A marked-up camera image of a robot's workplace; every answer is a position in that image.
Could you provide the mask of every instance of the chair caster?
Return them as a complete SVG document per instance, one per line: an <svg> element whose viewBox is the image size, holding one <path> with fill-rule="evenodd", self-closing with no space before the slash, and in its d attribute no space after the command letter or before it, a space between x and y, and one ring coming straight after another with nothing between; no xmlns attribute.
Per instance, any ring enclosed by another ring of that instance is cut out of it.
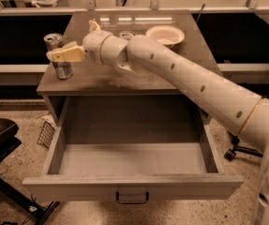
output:
<svg viewBox="0 0 269 225"><path fill-rule="evenodd" d="M229 149L225 155L224 155L224 158L226 158L228 161L232 161L236 156L236 153L233 152L231 149Z"/></svg>

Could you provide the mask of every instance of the speckled floor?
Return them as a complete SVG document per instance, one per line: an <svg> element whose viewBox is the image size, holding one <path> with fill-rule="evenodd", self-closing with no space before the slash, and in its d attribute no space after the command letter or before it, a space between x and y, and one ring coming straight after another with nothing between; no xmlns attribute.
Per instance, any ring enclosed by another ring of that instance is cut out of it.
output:
<svg viewBox="0 0 269 225"><path fill-rule="evenodd" d="M30 193L22 187L22 180L38 176L47 155L47 149L37 144L48 111L37 106L13 104L0 107L0 117L14 120L20 130L17 137L22 141L0 166L1 176L24 195ZM45 224L250 224L253 201L256 197L261 159L238 153L229 162L224 153L232 147L228 132L216 121L211 122L225 174L239 174L244 184L227 201L175 201L148 202L145 205L120 205L116 202L61 202ZM20 207L0 194L0 224L3 221L22 224L28 217Z"/></svg>

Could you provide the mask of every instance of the bowl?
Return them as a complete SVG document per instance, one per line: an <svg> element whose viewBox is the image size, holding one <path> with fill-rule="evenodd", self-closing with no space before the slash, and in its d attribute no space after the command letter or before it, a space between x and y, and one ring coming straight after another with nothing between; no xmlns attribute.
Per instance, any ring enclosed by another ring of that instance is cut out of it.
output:
<svg viewBox="0 0 269 225"><path fill-rule="evenodd" d="M185 38L184 33L180 29L168 25L151 27L146 31L146 36L155 39L170 49Z"/></svg>

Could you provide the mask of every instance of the gray tabletop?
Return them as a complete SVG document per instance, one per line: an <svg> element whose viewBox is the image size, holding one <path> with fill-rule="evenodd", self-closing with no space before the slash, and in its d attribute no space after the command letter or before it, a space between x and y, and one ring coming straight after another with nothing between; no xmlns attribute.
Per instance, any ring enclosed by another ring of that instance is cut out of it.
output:
<svg viewBox="0 0 269 225"><path fill-rule="evenodd" d="M89 20L95 20L100 24L101 29L112 32L116 36L122 31L144 35L147 29L155 25L177 27L184 32L185 40L172 50L221 75L198 25L187 10L77 11L67 26L64 42L77 41L78 45L82 45L82 38L89 33ZM50 64L37 92L47 96L179 94L173 85L158 76L147 85L138 85L123 78L109 66L99 66L87 60L71 63L71 66L72 77L59 80Z"/></svg>

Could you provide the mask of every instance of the drawer handle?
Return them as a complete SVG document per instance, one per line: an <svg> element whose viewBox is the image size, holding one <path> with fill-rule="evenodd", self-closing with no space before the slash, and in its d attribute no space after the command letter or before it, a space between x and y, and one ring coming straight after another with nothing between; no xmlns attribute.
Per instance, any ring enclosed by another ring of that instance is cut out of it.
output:
<svg viewBox="0 0 269 225"><path fill-rule="evenodd" d="M145 204L147 202L149 202L149 192L147 191L145 193L145 200L143 201L121 201L119 199L119 192L116 192L116 201L122 205L126 205L126 204L131 204L131 205L140 205L140 204Z"/></svg>

